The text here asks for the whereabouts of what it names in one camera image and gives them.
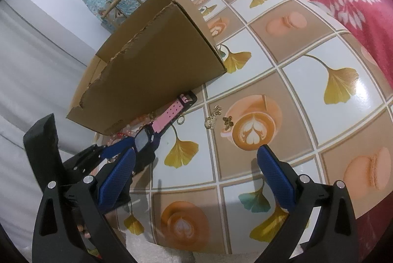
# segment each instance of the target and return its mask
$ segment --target pink watch strap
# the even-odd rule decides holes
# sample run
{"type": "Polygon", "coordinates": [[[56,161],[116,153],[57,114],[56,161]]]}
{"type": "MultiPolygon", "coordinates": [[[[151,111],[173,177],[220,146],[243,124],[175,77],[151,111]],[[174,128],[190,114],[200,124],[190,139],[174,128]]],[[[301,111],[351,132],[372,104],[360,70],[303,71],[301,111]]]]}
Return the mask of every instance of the pink watch strap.
{"type": "MultiPolygon", "coordinates": [[[[180,99],[186,103],[189,102],[185,95],[180,95],[180,99]]],[[[176,101],[170,105],[170,107],[162,114],[160,115],[156,120],[153,121],[152,127],[154,132],[160,133],[167,124],[169,124],[176,116],[183,110],[183,103],[179,100],[176,99],[176,101]]]]}

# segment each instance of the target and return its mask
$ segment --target watch face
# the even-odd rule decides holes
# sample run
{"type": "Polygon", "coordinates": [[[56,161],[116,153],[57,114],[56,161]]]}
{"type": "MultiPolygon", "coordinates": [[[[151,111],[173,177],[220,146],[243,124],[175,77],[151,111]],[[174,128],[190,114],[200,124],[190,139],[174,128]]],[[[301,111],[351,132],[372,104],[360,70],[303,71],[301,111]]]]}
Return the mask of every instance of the watch face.
{"type": "Polygon", "coordinates": [[[146,144],[150,142],[150,135],[147,133],[147,129],[144,127],[135,136],[135,147],[136,151],[141,151],[146,144]]]}

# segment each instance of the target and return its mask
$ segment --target ring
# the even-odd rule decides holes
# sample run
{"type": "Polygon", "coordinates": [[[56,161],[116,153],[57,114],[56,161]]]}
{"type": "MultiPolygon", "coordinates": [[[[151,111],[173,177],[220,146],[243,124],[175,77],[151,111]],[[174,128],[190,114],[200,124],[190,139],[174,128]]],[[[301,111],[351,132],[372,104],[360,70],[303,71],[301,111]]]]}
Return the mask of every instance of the ring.
{"type": "Polygon", "coordinates": [[[184,117],[183,115],[181,115],[179,118],[177,118],[176,122],[177,122],[178,125],[184,124],[184,122],[185,122],[185,117],[184,117]]]}

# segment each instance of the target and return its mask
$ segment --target cardboard box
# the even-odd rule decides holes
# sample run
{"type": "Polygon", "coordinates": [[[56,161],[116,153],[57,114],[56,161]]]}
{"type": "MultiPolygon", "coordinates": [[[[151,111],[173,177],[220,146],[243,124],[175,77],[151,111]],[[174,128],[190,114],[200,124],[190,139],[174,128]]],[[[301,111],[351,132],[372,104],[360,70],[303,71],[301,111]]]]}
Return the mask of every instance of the cardboard box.
{"type": "Polygon", "coordinates": [[[67,118],[109,135],[226,72],[190,0],[147,0],[103,44],[67,118]]]}

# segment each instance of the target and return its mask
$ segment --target smartwatch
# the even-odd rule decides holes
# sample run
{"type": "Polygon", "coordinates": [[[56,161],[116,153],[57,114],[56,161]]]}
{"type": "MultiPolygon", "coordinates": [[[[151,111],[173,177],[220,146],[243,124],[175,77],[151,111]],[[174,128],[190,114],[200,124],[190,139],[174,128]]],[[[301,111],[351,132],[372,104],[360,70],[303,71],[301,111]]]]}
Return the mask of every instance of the smartwatch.
{"type": "Polygon", "coordinates": [[[170,125],[187,111],[197,101],[192,91],[181,94],[174,103],[156,120],[146,124],[134,137],[136,163],[134,174],[137,174],[156,158],[155,151],[160,145],[160,139],[170,125]]]}

